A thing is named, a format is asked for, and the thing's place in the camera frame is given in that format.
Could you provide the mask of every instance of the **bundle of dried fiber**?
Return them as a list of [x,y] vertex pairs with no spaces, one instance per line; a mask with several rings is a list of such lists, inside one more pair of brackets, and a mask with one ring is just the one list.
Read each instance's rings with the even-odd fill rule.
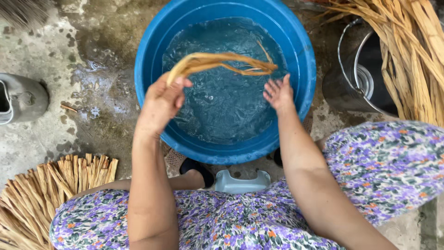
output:
[[1,0],[0,17],[16,28],[42,25],[48,18],[50,0]]
[[342,12],[327,22],[354,14],[381,39],[382,75],[401,119],[444,127],[444,33],[429,0],[347,0],[332,2]]
[[54,249],[49,226],[56,208],[79,192],[114,181],[118,162],[70,154],[8,180],[0,195],[0,249]]
[[[274,70],[278,68],[276,64],[273,64],[273,60],[269,54],[265,51],[262,44],[258,41],[259,46],[265,52],[268,62],[263,62],[261,60],[256,60],[248,56],[239,55],[233,52],[213,54],[197,52],[187,55],[182,58],[170,71],[170,75],[166,81],[167,86],[177,77],[187,77],[193,73],[200,72],[203,70],[208,70],[216,67],[224,67],[232,70],[241,75],[248,76],[263,76],[270,75]],[[224,61],[242,61],[248,63],[251,66],[249,69],[240,70],[230,65],[223,63]]]

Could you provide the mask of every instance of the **broom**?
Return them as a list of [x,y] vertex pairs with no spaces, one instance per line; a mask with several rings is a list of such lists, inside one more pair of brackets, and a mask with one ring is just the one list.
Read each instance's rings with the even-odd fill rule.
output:
[[117,163],[105,155],[69,154],[8,180],[0,194],[0,249],[54,249],[49,226],[56,209],[77,193],[114,181]]
[[50,0],[0,0],[0,17],[16,28],[43,25],[51,4]]

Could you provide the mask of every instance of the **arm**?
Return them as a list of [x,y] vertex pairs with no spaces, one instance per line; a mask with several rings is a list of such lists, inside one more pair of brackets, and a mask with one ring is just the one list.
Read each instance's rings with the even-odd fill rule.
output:
[[325,159],[304,130],[293,103],[289,75],[269,81],[265,99],[276,109],[285,177],[292,196],[313,231],[351,250],[396,249],[353,206],[339,188]]
[[149,87],[137,121],[132,148],[132,180],[128,203],[130,248],[178,249],[178,222],[173,191],[159,148],[160,134],[184,101],[177,79],[167,88],[162,75]]

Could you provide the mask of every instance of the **gray plastic stool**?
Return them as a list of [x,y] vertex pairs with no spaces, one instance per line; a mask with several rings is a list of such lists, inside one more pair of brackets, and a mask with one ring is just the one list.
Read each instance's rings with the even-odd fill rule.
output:
[[228,170],[221,170],[216,174],[215,190],[229,194],[243,194],[256,192],[270,186],[270,175],[258,170],[258,177],[254,180],[239,180],[230,176]]

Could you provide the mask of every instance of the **woman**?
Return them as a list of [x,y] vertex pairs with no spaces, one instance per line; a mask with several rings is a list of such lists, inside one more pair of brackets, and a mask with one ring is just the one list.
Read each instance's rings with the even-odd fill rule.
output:
[[328,137],[322,154],[299,121],[287,75],[264,91],[278,116],[285,179],[254,193],[193,191],[212,184],[206,170],[187,164],[168,179],[159,150],[192,84],[178,78],[167,88],[166,78],[148,89],[132,180],[64,203],[50,230],[57,249],[396,249],[374,226],[444,189],[443,129],[364,123]]

